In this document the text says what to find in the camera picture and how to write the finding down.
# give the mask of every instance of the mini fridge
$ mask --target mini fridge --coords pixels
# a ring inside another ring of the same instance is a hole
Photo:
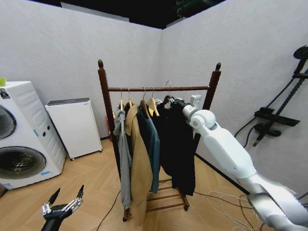
[[[89,98],[50,101],[45,108],[71,160],[103,150]]]

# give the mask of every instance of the wooden clothes rack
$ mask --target wooden clothes rack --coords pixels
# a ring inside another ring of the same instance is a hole
[[[99,59],[98,60],[98,75],[100,78],[101,82],[101,88],[102,88],[102,93],[103,93],[103,99],[105,103],[105,108],[106,108],[106,113],[107,113],[107,118],[108,118],[108,123],[109,123],[109,129],[112,137],[112,143],[114,147],[114,152],[115,152],[115,160],[116,160],[116,165],[117,165],[117,170],[121,179],[121,172],[120,172],[120,154],[119,154],[119,147],[117,144],[117,138],[113,134],[115,130],[115,123],[114,123],[114,117],[113,117],[113,110],[111,107],[111,101],[110,101],[110,91],[187,91],[187,90],[207,90],[206,96],[205,96],[205,101],[203,104],[202,109],[209,110],[211,103],[214,98],[215,90],[219,81],[220,77],[220,66],[221,64],[218,63],[216,65],[215,71],[212,72],[211,80],[209,82],[208,86],[200,86],[200,87],[165,87],[165,88],[110,88],[108,87],[108,82],[107,82],[107,77],[106,77],[106,72],[103,67],[103,62]],[[194,152],[197,149],[198,143],[200,140],[200,134],[195,134],[194,136]],[[159,183],[169,181],[171,179],[167,180],[160,180]],[[171,189],[172,187],[164,187],[164,188],[159,188],[158,190],[166,190],[166,189]],[[165,198],[170,198],[170,197],[175,197],[175,196],[180,196],[183,200],[183,203],[180,204],[174,204],[174,205],[167,205],[163,207],[158,207],[158,208],[152,208],[152,209],[147,209],[146,212],[152,212],[152,211],[157,211],[161,209],[166,209],[166,208],[171,208],[171,207],[177,207],[177,206],[184,206],[184,209],[187,210],[189,207],[188,200],[185,195],[181,194],[180,192],[178,194],[173,194],[173,195],[167,195],[167,196],[161,196],[161,197],[155,197],[155,198],[150,198],[147,201],[154,201],[154,200],[160,200],[160,199],[165,199]],[[128,219],[128,216],[131,216],[129,209],[124,210],[124,216],[123,216],[123,221],[126,221]]]

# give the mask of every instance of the green cup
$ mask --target green cup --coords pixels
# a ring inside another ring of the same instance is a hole
[[[5,77],[1,77],[0,78],[0,87],[4,87],[6,83],[6,78]]]

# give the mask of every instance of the black jacket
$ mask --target black jacket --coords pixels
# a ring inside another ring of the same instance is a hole
[[[157,106],[160,116],[153,115],[153,123],[160,139],[160,163],[172,177],[172,187],[182,194],[193,195],[195,188],[193,129],[186,123],[182,108],[172,104],[165,109]]]

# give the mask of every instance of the black ceiling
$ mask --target black ceiling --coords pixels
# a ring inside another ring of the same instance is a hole
[[[164,29],[224,0],[34,0],[61,7],[60,2],[129,18],[131,23]]]

